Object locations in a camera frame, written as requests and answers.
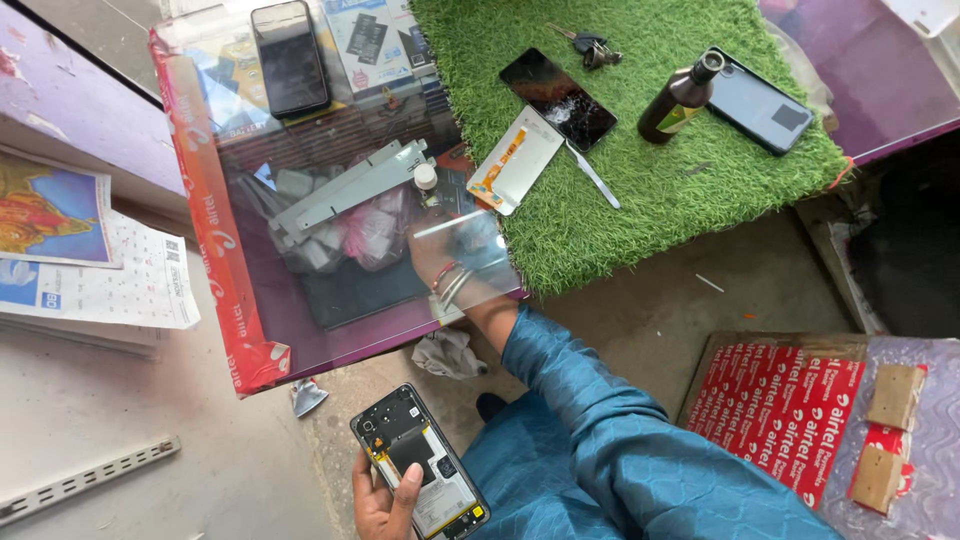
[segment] red thread bracelet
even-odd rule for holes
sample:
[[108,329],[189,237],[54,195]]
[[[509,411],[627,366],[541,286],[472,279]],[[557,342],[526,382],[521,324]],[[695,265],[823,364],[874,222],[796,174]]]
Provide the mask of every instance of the red thread bracelet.
[[434,294],[437,294],[437,287],[440,286],[440,280],[442,280],[444,276],[450,272],[450,270],[453,270],[457,266],[463,266],[463,263],[459,260],[452,260],[444,266],[439,274],[437,274],[437,279],[433,281],[433,286],[430,287],[430,290],[432,290]]

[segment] black smartphone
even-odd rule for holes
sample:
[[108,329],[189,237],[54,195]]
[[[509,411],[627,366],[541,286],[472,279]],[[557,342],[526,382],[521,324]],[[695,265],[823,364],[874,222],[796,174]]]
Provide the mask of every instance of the black smartphone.
[[504,68],[500,80],[580,152],[588,151],[616,125],[616,116],[534,47]]
[[489,521],[490,507],[409,382],[355,416],[350,429],[391,491],[407,467],[423,467],[414,508],[423,540],[460,540]]
[[707,108],[774,156],[783,156],[813,121],[813,112],[720,47],[726,66],[713,78]]
[[306,2],[259,8],[250,17],[270,114],[286,118],[329,107],[324,64]]

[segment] purple table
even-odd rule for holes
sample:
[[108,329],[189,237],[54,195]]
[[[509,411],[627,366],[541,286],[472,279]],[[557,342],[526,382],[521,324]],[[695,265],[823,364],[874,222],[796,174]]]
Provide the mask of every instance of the purple table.
[[880,0],[759,0],[833,92],[833,140],[858,165],[960,127],[960,99]]

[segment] artificial grass mat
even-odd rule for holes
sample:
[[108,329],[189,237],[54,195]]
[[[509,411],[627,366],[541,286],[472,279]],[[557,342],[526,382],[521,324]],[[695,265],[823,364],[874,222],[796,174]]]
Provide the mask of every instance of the artificial grass mat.
[[[710,45],[804,102],[756,0],[411,0],[410,5],[475,162],[523,109],[498,75],[528,47],[539,48],[619,118],[586,157],[620,210],[562,147],[515,213],[502,218],[514,265],[536,294],[560,294],[691,236],[756,219],[825,187],[846,164],[819,118],[783,158],[707,111],[665,145],[650,144],[637,133],[636,121],[669,75],[693,64]],[[547,21],[606,37],[613,51],[623,53],[623,62],[586,72],[582,57]],[[702,170],[689,174],[698,167]]]

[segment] plastic bag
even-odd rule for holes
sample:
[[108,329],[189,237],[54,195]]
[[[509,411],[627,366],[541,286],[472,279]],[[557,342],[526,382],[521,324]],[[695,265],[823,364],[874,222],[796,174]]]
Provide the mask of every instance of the plastic bag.
[[343,251],[370,272],[403,257],[407,226],[422,212],[409,184],[385,191],[338,217],[344,231]]

